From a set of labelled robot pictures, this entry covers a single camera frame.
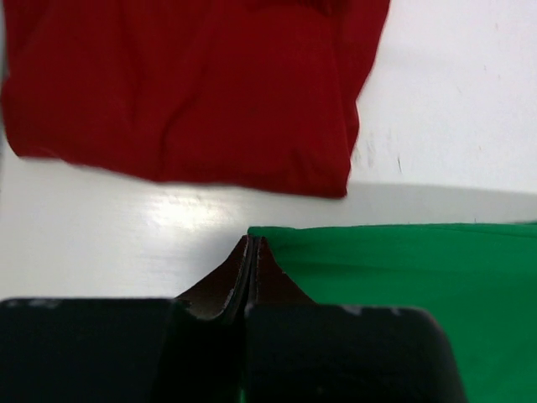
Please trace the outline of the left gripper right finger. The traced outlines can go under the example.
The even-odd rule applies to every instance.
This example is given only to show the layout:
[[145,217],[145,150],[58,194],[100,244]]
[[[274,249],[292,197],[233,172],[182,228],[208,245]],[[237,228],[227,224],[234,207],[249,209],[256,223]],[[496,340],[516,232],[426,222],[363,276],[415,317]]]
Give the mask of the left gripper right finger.
[[426,310],[312,301],[254,239],[245,310],[248,402],[463,402],[446,333]]

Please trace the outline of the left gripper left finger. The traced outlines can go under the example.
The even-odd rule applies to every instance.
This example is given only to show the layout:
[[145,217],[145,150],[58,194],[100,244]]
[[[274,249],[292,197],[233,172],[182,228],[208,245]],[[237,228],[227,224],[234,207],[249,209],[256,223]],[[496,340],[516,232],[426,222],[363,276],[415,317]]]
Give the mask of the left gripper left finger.
[[175,298],[1,303],[4,402],[238,402],[252,240]]

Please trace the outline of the green t shirt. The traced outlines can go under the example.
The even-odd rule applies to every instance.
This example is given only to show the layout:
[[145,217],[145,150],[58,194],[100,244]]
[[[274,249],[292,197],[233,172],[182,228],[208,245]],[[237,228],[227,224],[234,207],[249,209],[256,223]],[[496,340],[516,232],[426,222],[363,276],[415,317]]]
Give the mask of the green t shirt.
[[446,330],[472,402],[536,399],[536,226],[252,227],[314,301],[417,306]]

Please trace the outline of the red t shirt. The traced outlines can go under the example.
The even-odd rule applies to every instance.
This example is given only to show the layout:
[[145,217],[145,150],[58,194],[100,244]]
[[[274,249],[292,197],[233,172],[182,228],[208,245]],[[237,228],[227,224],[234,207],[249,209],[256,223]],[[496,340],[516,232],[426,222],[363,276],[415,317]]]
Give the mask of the red t shirt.
[[6,1],[23,158],[342,198],[386,1]]

